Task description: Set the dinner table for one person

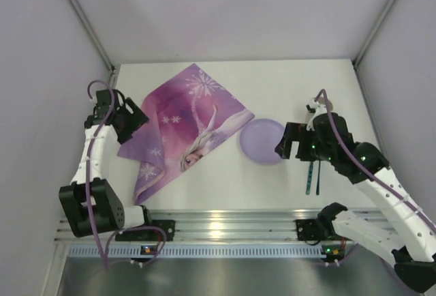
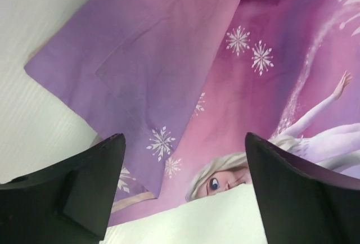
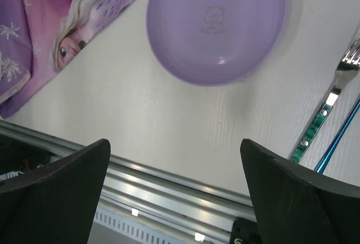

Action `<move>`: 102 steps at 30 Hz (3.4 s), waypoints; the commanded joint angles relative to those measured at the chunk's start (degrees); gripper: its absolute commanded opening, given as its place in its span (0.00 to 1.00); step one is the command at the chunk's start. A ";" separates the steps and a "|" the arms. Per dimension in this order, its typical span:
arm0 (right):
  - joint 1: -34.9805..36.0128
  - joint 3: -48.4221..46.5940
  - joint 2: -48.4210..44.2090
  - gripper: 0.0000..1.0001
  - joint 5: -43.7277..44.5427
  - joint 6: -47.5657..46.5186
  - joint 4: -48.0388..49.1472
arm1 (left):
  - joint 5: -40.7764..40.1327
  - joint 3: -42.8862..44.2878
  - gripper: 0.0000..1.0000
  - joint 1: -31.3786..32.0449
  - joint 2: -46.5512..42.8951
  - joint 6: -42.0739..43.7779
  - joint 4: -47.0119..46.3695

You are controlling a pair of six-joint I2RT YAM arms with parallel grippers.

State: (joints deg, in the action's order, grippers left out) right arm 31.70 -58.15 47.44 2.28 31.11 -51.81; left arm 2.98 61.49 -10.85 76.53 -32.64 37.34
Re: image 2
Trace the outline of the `purple pink princess placemat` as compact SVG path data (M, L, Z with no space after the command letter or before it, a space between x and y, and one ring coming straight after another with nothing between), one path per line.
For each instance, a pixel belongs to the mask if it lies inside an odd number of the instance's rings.
M25 71L124 134L112 226L249 182L249 132L359 177L359 0L89 0Z

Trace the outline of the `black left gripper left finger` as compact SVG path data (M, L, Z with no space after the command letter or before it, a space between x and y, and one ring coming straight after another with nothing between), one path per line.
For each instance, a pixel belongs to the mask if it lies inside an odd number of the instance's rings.
M1 243L104 240L125 154L114 134L44 169L1 184Z

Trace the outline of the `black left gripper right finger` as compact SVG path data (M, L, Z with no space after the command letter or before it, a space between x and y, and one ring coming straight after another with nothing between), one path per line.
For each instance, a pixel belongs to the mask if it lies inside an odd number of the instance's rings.
M248 133L247 162L268 243L359 243L359 179Z

